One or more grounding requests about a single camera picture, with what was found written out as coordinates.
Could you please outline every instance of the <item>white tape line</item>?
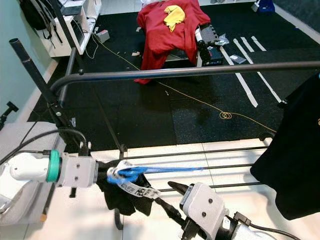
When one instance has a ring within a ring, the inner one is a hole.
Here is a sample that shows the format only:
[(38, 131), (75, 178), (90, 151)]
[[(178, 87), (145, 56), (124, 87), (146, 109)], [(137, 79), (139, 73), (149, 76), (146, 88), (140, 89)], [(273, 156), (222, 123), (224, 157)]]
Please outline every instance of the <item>white tape line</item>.
[(255, 36), (251, 37), (253, 42), (261, 49), (261, 51), (267, 51), (264, 46), (261, 45), (261, 43), (258, 41), (258, 39)]
[[(241, 53), (243, 54), (243, 56), (247, 59), (247, 61), (250, 64), (254, 64), (254, 62), (252, 61), (252, 59), (249, 57), (249, 55), (247, 54), (247, 52), (244, 50), (244, 48), (241, 46), (241, 44), (238, 42), (237, 39), (233, 39), (234, 44), (238, 47), (238, 49), (241, 51)], [(262, 79), (262, 81), (264, 82), (264, 84), (267, 86), (267, 88), (270, 90), (270, 92), (272, 93), (272, 95), (275, 97), (275, 99), (278, 101), (278, 103), (281, 102), (280, 97), (277, 95), (277, 93), (273, 90), (273, 88), (269, 85), (269, 83), (267, 82), (267, 80), (265, 79), (265, 77), (262, 75), (261, 72), (257, 72), (258, 75), (260, 76), (260, 78)]]
[(246, 46), (246, 48), (249, 50), (250, 53), (253, 53), (255, 50), (250, 46), (250, 44), (248, 43), (247, 39), (245, 37), (241, 37), (242, 42), (244, 43), (244, 45)]
[[(226, 50), (223, 47), (220, 47), (220, 51), (223, 54), (225, 60), (228, 62), (229, 65), (235, 65), (234, 62), (230, 59), (229, 55), (227, 54)], [(258, 103), (255, 99), (255, 97), (252, 95), (250, 88), (248, 87), (246, 81), (242, 77), (241, 73), (237, 72), (236, 77), (238, 78), (240, 84), (242, 85), (247, 97), (249, 98), (252, 105), (256, 108), (258, 106)]]

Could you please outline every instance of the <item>black floor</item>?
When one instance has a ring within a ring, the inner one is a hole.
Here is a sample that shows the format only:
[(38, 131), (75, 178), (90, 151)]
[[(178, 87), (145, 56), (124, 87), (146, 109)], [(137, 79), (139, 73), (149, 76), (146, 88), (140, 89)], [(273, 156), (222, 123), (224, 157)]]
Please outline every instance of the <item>black floor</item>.
[[(211, 18), (217, 32), (226, 33), (230, 44), (224, 48), (229, 55), (242, 55), (234, 45), (233, 38), (240, 40), (240, 37), (246, 37), (249, 40), (254, 35), (267, 49), (262, 52), (250, 42), (256, 50), (250, 54), (254, 63), (320, 59), (319, 45), (299, 29), (276, 13), (254, 13), (250, 7), (251, 3), (201, 7)], [(109, 31), (111, 39), (105, 43), (108, 48), (140, 67), (142, 57), (131, 56), (132, 52), (142, 53), (144, 49), (145, 36), (142, 31), (136, 32), (137, 14), (102, 15), (96, 26)], [(89, 54), (93, 53), (95, 46), (91, 39), (87, 47)], [(88, 73), (135, 70), (101, 46), (93, 60), (86, 55), (83, 55), (83, 60)], [(65, 74), (67, 62), (67, 57), (60, 60), (49, 84)], [(184, 61), (166, 63), (164, 67), (191, 65)], [(263, 75), (283, 99), (316, 72), (315, 69), (264, 72)], [(160, 81), (224, 111), (247, 115), (276, 130), (282, 119), (282, 110), (277, 108), (278, 102), (256, 73), (246, 73), (243, 77), (258, 102), (257, 108), (252, 106), (234, 74), (166, 78)], [(215, 109), (155, 82), (148, 85), (139, 85), (132, 80), (72, 84), (65, 110), (70, 118), (76, 118), (77, 129), (92, 142), (93, 151), (116, 148), (94, 91), (120, 143), (129, 148), (251, 139), (266, 131), (262, 126), (238, 116), (221, 120)], [(29, 121), (36, 120), (45, 109), (41, 97)], [(46, 113), (44, 118), (50, 120)], [(69, 152), (74, 150), (72, 146), (67, 147)]]

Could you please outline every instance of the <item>drying rack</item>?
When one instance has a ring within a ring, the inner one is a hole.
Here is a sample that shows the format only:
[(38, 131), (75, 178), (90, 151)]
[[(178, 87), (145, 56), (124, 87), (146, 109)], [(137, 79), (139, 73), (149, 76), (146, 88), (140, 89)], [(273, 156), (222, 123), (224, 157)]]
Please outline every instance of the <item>drying rack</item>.
[[(244, 65), (228, 65), (228, 66), (207, 66), (207, 67), (188, 67), (188, 68), (174, 68), (174, 69), (158, 69), (158, 70), (141, 70), (141, 71), (120, 71), (120, 72), (100, 72), (100, 73), (85, 73), (84, 64), (81, 56), (76, 48), (76, 45), (71, 37), (66, 22), (61, 14), (57, 0), (50, 0), (52, 7), (56, 13), (57, 19), (60, 22), (62, 30), (71, 46), (71, 54), (69, 57), (68, 65), (66, 68), (65, 76), (58, 79), (51, 87), (47, 85), (44, 78), (40, 74), (33, 60), (30, 58), (22, 43), (19, 39), (14, 38), (9, 41), (13, 50), (19, 57), (24, 68), (27, 70), (32, 80), (41, 91), (47, 107), (57, 128), (67, 127), (74, 128), (71, 124), (63, 106), (67, 96), (68, 85), (75, 83), (91, 83), (91, 82), (107, 82), (107, 81), (124, 81), (132, 79), (155, 79), (155, 78), (169, 78), (169, 77), (186, 77), (186, 76), (204, 76), (204, 75), (218, 75), (218, 74), (234, 74), (234, 73), (251, 73), (251, 72), (265, 72), (265, 71), (285, 71), (285, 70), (306, 70), (320, 68), (320, 61), (300, 61), (300, 62), (277, 62), (277, 63), (264, 63), (264, 64), (244, 64)], [(77, 74), (71, 74), (75, 63), (78, 63), (79, 71)], [(236, 151), (250, 151), (250, 150), (263, 150), (268, 146), (258, 147), (244, 147), (244, 148), (231, 148), (231, 149), (218, 149), (207, 151), (191, 151), (181, 153), (168, 153), (157, 155), (142, 155), (124, 157), (128, 151), (124, 144), (120, 144), (118, 138), (108, 120), (107, 115), (104, 113), (104, 121), (108, 127), (110, 134), (114, 140), (115, 145), (119, 149), (119, 160), (143, 159), (143, 158), (158, 158), (169, 156), (181, 155), (194, 155), (194, 154), (209, 154), (209, 153), (222, 153), (222, 152), (236, 152)], [(266, 138), (273, 138), (272, 132), (265, 132), (259, 139), (264, 141)], [(81, 139), (76, 136), (61, 135), (66, 144), (76, 144), (80, 146)], [(86, 155), (88, 153), (80, 152), (79, 155)], [(250, 167), (253, 164), (235, 164), (235, 165), (221, 165), (221, 166), (208, 166), (204, 167), (205, 170), (209, 169), (225, 169), (225, 168), (242, 168)], [(262, 185), (261, 182), (244, 182), (235, 184), (222, 184), (212, 185), (211, 188), (228, 188), (228, 187), (241, 187)], [(173, 188), (160, 189), (161, 192), (173, 192)], [(71, 189), (70, 198), (76, 197), (76, 188)], [(119, 210), (114, 211), (115, 225), (119, 230), (123, 229)]]

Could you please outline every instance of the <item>paper scrap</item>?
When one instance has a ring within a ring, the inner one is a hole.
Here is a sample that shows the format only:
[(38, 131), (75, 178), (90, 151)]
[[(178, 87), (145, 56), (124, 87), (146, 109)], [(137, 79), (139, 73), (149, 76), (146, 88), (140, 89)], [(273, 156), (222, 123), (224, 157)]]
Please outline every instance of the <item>paper scrap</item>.
[(140, 52), (139, 52), (139, 51), (132, 53), (132, 56), (139, 56), (139, 55), (140, 55)]

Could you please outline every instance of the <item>black backpack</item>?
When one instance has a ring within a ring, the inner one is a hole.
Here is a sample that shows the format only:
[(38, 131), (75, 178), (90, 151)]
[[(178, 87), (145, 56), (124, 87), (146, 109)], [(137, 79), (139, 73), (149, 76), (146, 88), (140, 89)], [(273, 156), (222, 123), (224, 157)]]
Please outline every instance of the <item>black backpack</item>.
[[(52, 29), (54, 30), (60, 43), (62, 40), (57, 33), (55, 22), (55, 11), (49, 0), (19, 0), (21, 10), (25, 16), (26, 21), (32, 28), (42, 30), (43, 37), (51, 41)], [(48, 36), (45, 36), (44, 30), (48, 31)]]

